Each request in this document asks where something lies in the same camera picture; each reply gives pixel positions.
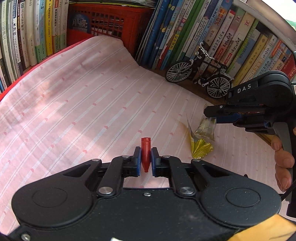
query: white book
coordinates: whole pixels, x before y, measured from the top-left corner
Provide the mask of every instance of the white book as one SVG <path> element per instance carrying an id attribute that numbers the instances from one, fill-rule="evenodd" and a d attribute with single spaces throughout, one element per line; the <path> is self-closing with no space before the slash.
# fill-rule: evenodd
<path id="1" fill-rule="evenodd" d="M 59 6 L 57 9 L 57 43 L 58 50 L 61 50 L 61 11 L 62 11 L 62 0 L 59 0 Z"/>
<path id="2" fill-rule="evenodd" d="M 187 39 L 185 41 L 185 44 L 183 45 L 183 48 L 182 48 L 182 50 L 181 50 L 181 52 L 180 52 L 180 54 L 178 56 L 179 60 L 183 59 L 183 57 L 184 57 L 184 55 L 185 55 L 185 53 L 186 53 L 186 51 L 187 51 L 187 49 L 188 49 L 188 47 L 190 45 L 195 33 L 196 33 L 196 30 L 199 27 L 200 22 L 202 21 L 202 18 L 204 16 L 210 2 L 211 2 L 211 0 L 204 1 L 203 5 L 202 5 L 202 8 L 201 8 L 202 10 L 199 12 L 199 14 L 198 14 L 198 16 L 197 16 L 197 18 L 196 18 L 196 20 L 195 20 L 195 22 L 193 24 L 194 27 L 191 29 L 191 32 L 189 33 L 189 35 L 188 35 L 188 37 L 187 37 Z"/>
<path id="3" fill-rule="evenodd" d="M 263 50 L 260 53 L 260 56 L 256 59 L 256 61 L 253 63 L 252 67 L 250 68 L 249 72 L 246 74 L 244 79 L 241 81 L 241 84 L 252 79 L 254 75 L 257 73 L 267 56 L 269 56 L 269 53 L 271 52 L 273 46 L 275 45 L 277 41 L 277 37 L 273 34 L 269 34 L 268 40 L 266 41 L 266 44 L 263 48 Z"/>
<path id="4" fill-rule="evenodd" d="M 3 52 L 4 64 L 7 69 L 7 76 L 11 83 L 15 81 L 13 70 L 11 66 L 9 48 L 7 43 L 7 31 L 6 31 L 6 16 L 7 16 L 7 0 L 1 2 L 1 51 Z"/>
<path id="5" fill-rule="evenodd" d="M 222 57 L 221 62 L 227 66 L 229 66 L 235 57 L 237 51 L 239 50 L 241 44 L 243 43 L 245 37 L 247 36 L 255 18 L 249 13 L 245 13 L 242 18 L 241 23 L 232 38 L 231 44 L 229 44 L 225 54 Z"/>
<path id="6" fill-rule="evenodd" d="M 13 37 L 12 37 L 12 3 L 13 1 L 8 0 L 7 2 L 7 9 L 6 9 L 6 37 L 7 37 L 7 45 L 8 45 L 8 52 L 10 57 L 10 62 L 12 66 L 12 71 L 14 75 L 14 79 L 17 80 L 17 72 L 16 72 L 16 61 L 14 57 L 14 47 L 13 47 Z"/>
<path id="7" fill-rule="evenodd" d="M 15 57 L 15 70 L 17 77 L 23 75 L 22 64 L 20 61 L 20 49 L 18 43 L 18 32 L 17 32 L 17 0 L 13 0 L 11 3 L 11 16 L 12 16 L 12 40 L 13 40 L 13 52 Z"/>
<path id="8" fill-rule="evenodd" d="M 35 37 L 34 37 L 34 0 L 27 0 L 25 7 L 25 31 L 27 39 L 27 50 L 31 66 L 37 64 Z"/>
<path id="9" fill-rule="evenodd" d="M 215 39 L 213 40 L 211 46 L 210 46 L 210 50 L 208 51 L 208 54 L 210 57 L 213 57 L 214 54 L 216 53 L 221 41 L 223 40 L 233 18 L 235 16 L 235 11 L 234 10 L 229 10 L 228 11 L 228 14 L 226 15 L 225 17 L 225 20 L 224 22 L 222 23 Z M 204 61 L 210 63 L 211 62 L 211 59 L 207 59 L 205 58 Z M 206 70 L 208 64 L 206 63 L 202 63 L 201 66 L 200 66 L 200 72 L 201 74 L 203 74 L 203 72 Z"/>
<path id="10" fill-rule="evenodd" d="M 60 45 L 61 50 L 67 47 L 67 17 L 68 17 L 68 0 L 62 0 L 62 9 L 61 9 L 61 37 Z"/>
<path id="11" fill-rule="evenodd" d="M 21 38 L 21 45 L 22 45 L 22 54 L 24 56 L 25 66 L 27 68 L 30 66 L 30 61 L 29 61 L 29 54 L 27 49 L 25 13 L 26 13 L 26 1 L 20 0 L 20 38 Z"/>

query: bed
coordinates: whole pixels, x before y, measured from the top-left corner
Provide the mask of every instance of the bed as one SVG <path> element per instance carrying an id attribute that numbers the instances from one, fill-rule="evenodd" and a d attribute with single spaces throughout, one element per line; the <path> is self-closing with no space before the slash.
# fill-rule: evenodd
<path id="1" fill-rule="evenodd" d="M 14 192 L 92 158 L 132 155 L 151 137 L 160 155 L 192 159 L 187 118 L 196 129 L 207 103 L 134 61 L 121 40 L 97 36 L 54 55 L 1 95 L 0 231 L 18 226 Z M 217 125 L 204 160 L 277 188 L 274 152 L 255 134 Z M 151 171 L 126 187 L 167 187 Z M 284 203 L 281 214 L 285 214 Z"/>

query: yellow fabric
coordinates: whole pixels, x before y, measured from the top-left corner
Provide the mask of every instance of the yellow fabric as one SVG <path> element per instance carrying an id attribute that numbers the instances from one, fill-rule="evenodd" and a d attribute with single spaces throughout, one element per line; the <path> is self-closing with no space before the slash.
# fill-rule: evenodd
<path id="1" fill-rule="evenodd" d="M 256 226 L 235 234 L 228 241 L 286 241 L 296 232 L 296 225 L 276 214 Z"/>

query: das logo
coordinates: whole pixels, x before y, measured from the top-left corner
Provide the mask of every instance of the das logo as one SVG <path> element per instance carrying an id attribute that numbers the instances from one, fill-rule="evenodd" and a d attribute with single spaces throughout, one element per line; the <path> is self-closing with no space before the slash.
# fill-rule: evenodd
<path id="1" fill-rule="evenodd" d="M 244 86 L 243 88 L 238 88 L 237 93 L 240 93 L 241 91 L 245 91 L 251 88 L 251 84 L 248 84 L 248 86 Z"/>

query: yellow book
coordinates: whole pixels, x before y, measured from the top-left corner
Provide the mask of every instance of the yellow book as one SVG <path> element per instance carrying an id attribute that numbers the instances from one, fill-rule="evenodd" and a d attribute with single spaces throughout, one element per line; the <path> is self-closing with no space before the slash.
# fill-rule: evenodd
<path id="1" fill-rule="evenodd" d="M 264 34 L 260 34 L 259 38 L 257 39 L 254 47 L 251 50 L 251 53 L 248 55 L 247 59 L 243 63 L 242 67 L 239 69 L 237 74 L 233 80 L 233 86 L 237 86 L 241 83 L 243 78 L 246 76 L 248 71 L 251 69 L 253 63 L 258 58 L 259 54 L 261 53 L 263 47 L 266 44 L 268 37 Z"/>
<path id="2" fill-rule="evenodd" d="M 46 55 L 51 55 L 52 52 L 52 3 L 53 0 L 46 0 L 45 5 L 45 44 Z"/>

